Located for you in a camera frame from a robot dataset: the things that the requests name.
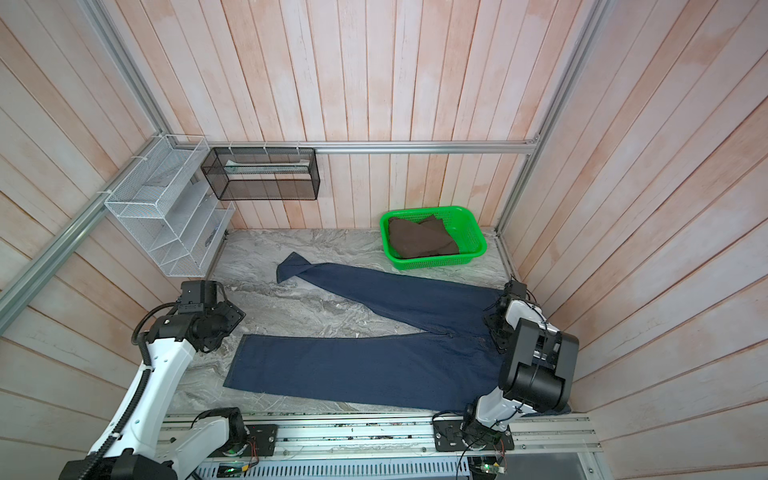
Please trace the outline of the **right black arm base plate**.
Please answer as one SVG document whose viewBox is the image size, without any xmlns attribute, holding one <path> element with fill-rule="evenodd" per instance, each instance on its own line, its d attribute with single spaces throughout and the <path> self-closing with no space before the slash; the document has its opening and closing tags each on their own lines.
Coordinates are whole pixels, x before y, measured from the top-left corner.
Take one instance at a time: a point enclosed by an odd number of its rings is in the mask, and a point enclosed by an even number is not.
<svg viewBox="0 0 768 480">
<path fill-rule="evenodd" d="M 467 416 L 459 418 L 453 412 L 439 412 L 431 419 L 435 449 L 438 452 L 492 450 L 511 451 L 515 448 L 512 434 L 486 427 Z"/>
</svg>

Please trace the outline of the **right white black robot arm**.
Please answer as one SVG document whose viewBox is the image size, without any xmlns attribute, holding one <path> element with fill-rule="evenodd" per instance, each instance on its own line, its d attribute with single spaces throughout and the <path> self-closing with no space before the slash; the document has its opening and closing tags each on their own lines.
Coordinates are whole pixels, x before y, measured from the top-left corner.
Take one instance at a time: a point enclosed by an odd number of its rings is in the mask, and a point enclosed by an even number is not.
<svg viewBox="0 0 768 480">
<path fill-rule="evenodd" d="M 501 297 L 485 323 L 502 365 L 497 386 L 464 416 L 462 440 L 471 449 L 505 442 L 511 423 L 526 415 L 569 413 L 579 352 L 575 336 L 549 323 L 537 304 L 516 295 Z"/>
</svg>

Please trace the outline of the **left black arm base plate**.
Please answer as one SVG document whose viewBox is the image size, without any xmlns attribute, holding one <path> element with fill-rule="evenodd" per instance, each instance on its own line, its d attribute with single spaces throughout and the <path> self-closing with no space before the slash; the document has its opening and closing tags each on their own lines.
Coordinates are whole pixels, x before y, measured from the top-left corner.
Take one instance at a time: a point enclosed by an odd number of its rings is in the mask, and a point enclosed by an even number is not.
<svg viewBox="0 0 768 480">
<path fill-rule="evenodd" d="M 237 427 L 233 440 L 222 448 L 222 453 L 229 457 L 253 459 L 272 456 L 277 433 L 276 424 L 246 424 L 243 427 Z"/>
</svg>

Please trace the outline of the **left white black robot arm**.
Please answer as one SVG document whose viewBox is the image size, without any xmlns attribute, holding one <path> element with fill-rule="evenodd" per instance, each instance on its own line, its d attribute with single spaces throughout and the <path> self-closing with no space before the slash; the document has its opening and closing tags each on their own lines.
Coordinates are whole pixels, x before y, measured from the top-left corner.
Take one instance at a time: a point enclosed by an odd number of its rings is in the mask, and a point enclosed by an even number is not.
<svg viewBox="0 0 768 480">
<path fill-rule="evenodd" d="M 159 434 L 179 382 L 196 353 L 211 353 L 244 319 L 232 302 L 164 304 L 167 315 L 132 334 L 142 362 L 123 401 L 82 460 L 69 461 L 63 479 L 186 479 L 212 453 L 251 450 L 249 430 L 236 407 L 198 414 L 166 450 Z"/>
</svg>

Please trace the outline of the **dark blue denim jeans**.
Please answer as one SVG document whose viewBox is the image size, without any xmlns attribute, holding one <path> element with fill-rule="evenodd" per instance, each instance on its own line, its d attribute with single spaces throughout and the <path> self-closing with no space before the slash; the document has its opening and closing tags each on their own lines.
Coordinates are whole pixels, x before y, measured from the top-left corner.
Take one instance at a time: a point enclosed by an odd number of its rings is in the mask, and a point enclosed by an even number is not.
<svg viewBox="0 0 768 480">
<path fill-rule="evenodd" d="M 305 338 L 249 334 L 228 388 L 309 399 L 456 411 L 496 386 L 502 354 L 483 323 L 504 289 L 390 274 L 289 255 L 300 278 L 412 327 L 409 335 Z"/>
</svg>

